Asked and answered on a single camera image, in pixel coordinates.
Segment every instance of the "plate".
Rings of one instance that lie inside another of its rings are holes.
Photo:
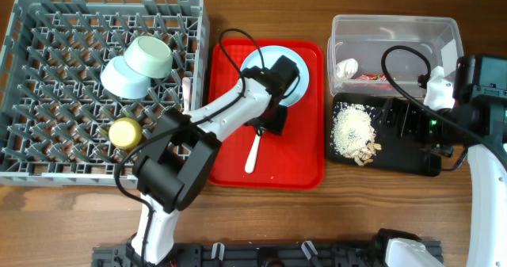
[[[301,97],[307,92],[308,84],[310,83],[310,72],[308,71],[308,67],[305,64],[303,58],[295,53],[293,50],[289,48],[285,48],[283,46],[264,46],[261,48],[262,56],[264,57],[264,64],[267,68],[271,68],[275,62],[282,56],[289,58],[296,64],[299,69],[299,83],[294,89],[295,84],[297,83],[297,79],[292,82],[292,84],[288,87],[286,93],[291,93],[291,95],[284,100],[280,101],[280,105],[291,106],[298,102]],[[262,67],[261,56],[259,55],[259,51],[255,50],[246,57],[245,61],[241,65],[241,71],[246,68],[251,67]]]

